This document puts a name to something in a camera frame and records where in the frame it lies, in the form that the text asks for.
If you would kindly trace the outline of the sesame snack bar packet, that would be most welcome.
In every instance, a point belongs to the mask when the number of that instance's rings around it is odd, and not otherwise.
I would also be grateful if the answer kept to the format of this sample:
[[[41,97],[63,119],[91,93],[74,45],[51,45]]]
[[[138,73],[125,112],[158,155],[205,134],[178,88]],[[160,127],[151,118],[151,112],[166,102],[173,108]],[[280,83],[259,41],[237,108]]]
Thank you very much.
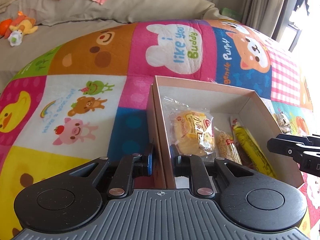
[[[218,129],[217,127],[214,127],[214,129],[218,156],[241,165],[241,158],[233,138],[228,133]]]

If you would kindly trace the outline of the yellow snack packet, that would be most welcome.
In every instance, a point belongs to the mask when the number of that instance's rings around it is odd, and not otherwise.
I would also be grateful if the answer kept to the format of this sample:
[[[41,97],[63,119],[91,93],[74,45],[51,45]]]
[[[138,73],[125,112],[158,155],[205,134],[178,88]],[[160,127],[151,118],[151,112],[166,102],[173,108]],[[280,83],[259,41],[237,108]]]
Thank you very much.
[[[277,179],[275,170],[251,133],[241,125],[233,125],[232,129],[237,141],[244,149],[255,169],[264,175]]]

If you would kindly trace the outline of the bread bun yellow wrapper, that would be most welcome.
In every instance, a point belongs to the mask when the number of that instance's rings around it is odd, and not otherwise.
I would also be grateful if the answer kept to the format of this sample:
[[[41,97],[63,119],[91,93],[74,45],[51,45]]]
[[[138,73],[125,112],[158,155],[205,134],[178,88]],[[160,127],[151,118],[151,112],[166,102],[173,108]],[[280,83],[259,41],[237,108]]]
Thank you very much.
[[[213,116],[173,98],[162,99],[168,142],[180,155],[205,157],[215,153]]]

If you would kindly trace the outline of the pink cardboard box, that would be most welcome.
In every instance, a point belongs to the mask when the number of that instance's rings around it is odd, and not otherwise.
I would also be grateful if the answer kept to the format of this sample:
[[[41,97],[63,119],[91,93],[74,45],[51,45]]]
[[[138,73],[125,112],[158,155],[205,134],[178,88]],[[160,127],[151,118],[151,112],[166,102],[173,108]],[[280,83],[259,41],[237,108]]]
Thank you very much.
[[[153,163],[156,188],[176,187],[162,107],[165,96],[185,103],[192,109],[208,110],[214,117],[213,124],[228,133],[232,131],[230,119],[237,118],[253,135],[279,180],[296,188],[304,184],[297,163],[289,157],[268,151],[268,140],[280,134],[281,130],[255,91],[217,83],[156,76],[150,87],[147,103],[149,138],[156,145]]]

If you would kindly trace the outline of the swirl lollipop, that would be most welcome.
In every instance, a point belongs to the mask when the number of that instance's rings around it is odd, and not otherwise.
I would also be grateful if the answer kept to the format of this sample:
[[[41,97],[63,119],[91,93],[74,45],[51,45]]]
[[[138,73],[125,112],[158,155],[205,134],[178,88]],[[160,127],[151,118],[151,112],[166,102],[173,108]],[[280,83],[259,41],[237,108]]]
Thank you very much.
[[[232,134],[233,134],[234,144],[235,144],[235,146],[236,146],[236,148],[238,150],[238,154],[240,156],[242,165],[244,165],[244,166],[246,166],[248,168],[254,169],[254,165],[253,165],[251,159],[248,157],[248,155],[246,154],[246,152],[244,151],[244,149],[242,148],[242,146],[238,142],[238,140],[236,138],[236,135],[235,135],[235,132],[233,130],[234,126],[236,124],[239,124],[238,119],[235,118],[234,116],[231,116],[230,117],[230,124],[231,124],[231,130],[232,130]]]

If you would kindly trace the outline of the snack pile beside box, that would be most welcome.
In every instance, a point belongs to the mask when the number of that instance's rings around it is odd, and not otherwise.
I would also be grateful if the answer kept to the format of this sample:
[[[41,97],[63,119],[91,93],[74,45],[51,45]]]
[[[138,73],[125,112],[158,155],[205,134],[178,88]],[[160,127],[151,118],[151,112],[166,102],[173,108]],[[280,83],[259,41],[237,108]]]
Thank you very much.
[[[292,127],[291,127],[290,121],[283,112],[274,113],[273,117],[276,120],[278,126],[280,127],[282,133],[291,134]]]

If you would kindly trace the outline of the colourful cartoon play mat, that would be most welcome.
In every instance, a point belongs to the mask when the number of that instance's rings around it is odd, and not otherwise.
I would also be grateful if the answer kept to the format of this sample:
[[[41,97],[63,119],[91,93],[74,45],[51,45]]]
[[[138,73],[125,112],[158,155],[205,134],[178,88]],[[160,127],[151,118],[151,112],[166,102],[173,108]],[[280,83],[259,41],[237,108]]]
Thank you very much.
[[[14,199],[25,187],[149,142],[156,76],[253,90],[292,134],[319,129],[306,78],[266,35],[228,20],[155,21],[96,31],[22,68],[1,95],[1,239],[21,231]]]

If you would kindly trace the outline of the beige curtain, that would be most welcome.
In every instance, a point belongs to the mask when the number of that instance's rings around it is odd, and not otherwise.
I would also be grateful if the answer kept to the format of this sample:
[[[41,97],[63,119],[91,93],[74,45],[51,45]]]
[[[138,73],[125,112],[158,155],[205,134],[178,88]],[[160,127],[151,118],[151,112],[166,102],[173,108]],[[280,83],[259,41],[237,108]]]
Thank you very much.
[[[241,22],[268,37],[276,29],[285,0],[244,0]]]

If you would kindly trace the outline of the beige bed pillow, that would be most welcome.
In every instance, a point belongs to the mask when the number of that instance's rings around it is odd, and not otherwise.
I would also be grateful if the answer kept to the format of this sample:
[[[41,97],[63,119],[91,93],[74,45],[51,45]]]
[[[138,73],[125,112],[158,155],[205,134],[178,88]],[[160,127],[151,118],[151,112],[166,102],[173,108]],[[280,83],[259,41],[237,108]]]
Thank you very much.
[[[131,23],[156,20],[216,20],[223,16],[207,0],[17,0],[1,13],[1,20],[21,11],[37,24],[114,20]]]

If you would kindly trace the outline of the orange yellow plush toy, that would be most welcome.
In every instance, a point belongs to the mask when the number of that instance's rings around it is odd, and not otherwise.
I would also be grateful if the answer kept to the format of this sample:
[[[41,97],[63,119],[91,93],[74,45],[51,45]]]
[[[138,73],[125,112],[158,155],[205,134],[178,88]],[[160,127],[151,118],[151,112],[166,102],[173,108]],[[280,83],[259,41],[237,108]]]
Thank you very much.
[[[7,39],[11,47],[19,46],[25,35],[33,34],[38,30],[36,20],[19,11],[17,17],[1,21],[1,37]]]

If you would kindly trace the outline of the green box by wall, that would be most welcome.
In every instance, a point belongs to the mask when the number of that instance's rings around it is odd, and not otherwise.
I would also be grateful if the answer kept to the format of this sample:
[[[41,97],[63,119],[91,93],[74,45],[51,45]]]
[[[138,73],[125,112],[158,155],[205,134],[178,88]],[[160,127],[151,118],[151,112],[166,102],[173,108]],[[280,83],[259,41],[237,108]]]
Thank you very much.
[[[226,7],[222,8],[220,10],[220,14],[223,16],[227,16],[229,18],[232,18],[233,20],[238,21],[238,22],[241,22],[241,20],[242,20],[241,14],[239,14],[238,12],[236,12],[232,9],[226,8]]]

